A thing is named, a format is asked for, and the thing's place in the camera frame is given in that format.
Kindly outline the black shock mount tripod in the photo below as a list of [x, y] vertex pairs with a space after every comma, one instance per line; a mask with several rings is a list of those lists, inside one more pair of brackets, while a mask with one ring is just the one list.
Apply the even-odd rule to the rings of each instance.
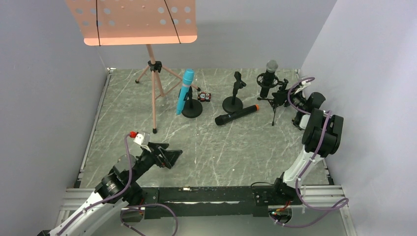
[[[274, 126], [275, 122], [275, 115], [276, 115], [276, 109], [279, 106], [285, 106], [285, 103], [287, 101], [287, 85], [289, 81], [284, 78], [283, 81], [280, 81], [278, 77], [273, 74], [272, 72], [264, 72], [257, 76], [256, 78], [257, 84], [261, 87], [261, 92], [259, 97], [257, 97], [257, 100], [265, 100], [268, 101], [270, 106], [273, 109], [273, 119], [272, 119], [272, 126]], [[272, 98], [267, 98], [269, 90], [278, 87], [277, 92], [272, 93]]]

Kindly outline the black microphone silver grille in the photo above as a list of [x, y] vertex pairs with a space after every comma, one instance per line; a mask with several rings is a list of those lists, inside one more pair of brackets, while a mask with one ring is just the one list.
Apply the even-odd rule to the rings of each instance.
[[262, 75], [261, 79], [261, 91], [260, 97], [267, 98], [269, 90], [273, 87], [275, 80], [275, 72], [278, 69], [278, 63], [276, 60], [271, 59], [266, 64], [266, 71]]

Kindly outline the black tall mic stand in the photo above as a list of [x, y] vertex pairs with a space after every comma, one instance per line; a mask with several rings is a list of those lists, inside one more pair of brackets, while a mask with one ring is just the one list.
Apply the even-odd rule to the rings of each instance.
[[236, 81], [233, 85], [232, 96], [229, 96], [223, 100], [222, 108], [227, 113], [232, 113], [243, 108], [242, 101], [237, 97], [237, 93], [240, 89], [246, 86], [246, 83], [241, 80], [241, 73], [236, 71], [234, 73]]

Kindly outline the black round-base mic stand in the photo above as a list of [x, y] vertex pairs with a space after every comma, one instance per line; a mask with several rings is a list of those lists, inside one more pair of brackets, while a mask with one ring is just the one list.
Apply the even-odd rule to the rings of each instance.
[[203, 111], [202, 104], [199, 100], [193, 98], [193, 89], [189, 87], [188, 92], [184, 96], [184, 107], [181, 114], [186, 118], [196, 118]]

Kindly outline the black microphone orange tip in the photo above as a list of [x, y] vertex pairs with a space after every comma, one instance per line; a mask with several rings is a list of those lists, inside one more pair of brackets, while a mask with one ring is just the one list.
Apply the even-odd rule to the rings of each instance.
[[234, 121], [238, 118], [242, 118], [244, 116], [255, 113], [258, 110], [259, 110], [259, 105], [255, 104], [255, 105], [249, 106], [249, 107], [244, 108], [244, 109], [240, 109], [238, 111], [235, 111], [235, 112], [232, 112], [232, 113], [229, 113], [229, 114], [220, 115], [220, 116], [216, 117], [214, 121], [215, 121], [216, 125], [221, 126], [221, 125], [225, 125], [229, 122], [232, 122], [232, 121]]

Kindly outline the blue microphone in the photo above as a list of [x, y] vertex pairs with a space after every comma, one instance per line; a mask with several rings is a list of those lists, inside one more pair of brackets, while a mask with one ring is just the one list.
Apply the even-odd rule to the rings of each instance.
[[194, 70], [193, 69], [186, 69], [183, 77], [182, 77], [182, 86], [179, 92], [179, 99], [176, 108], [176, 115], [180, 115], [182, 110], [184, 109], [186, 96], [189, 92], [189, 88], [192, 85], [194, 79]]

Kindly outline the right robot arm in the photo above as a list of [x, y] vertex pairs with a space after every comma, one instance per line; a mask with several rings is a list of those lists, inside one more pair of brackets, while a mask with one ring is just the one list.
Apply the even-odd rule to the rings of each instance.
[[272, 189], [274, 197], [289, 202], [297, 199], [302, 182], [315, 165], [338, 150], [344, 118], [321, 110], [325, 100], [319, 92], [312, 93], [304, 101], [298, 98], [291, 100], [300, 109], [294, 124], [304, 131], [302, 150], [291, 167], [275, 180]]

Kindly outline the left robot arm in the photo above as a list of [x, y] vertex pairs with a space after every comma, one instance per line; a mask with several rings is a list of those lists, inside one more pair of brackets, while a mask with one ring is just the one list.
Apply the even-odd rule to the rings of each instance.
[[136, 181], [152, 166], [168, 169], [174, 166], [182, 150], [169, 150], [168, 146], [149, 143], [139, 156], [126, 154], [126, 159], [112, 167], [69, 218], [52, 230], [42, 230], [39, 235], [90, 236], [114, 215], [159, 207], [157, 190], [143, 189]]

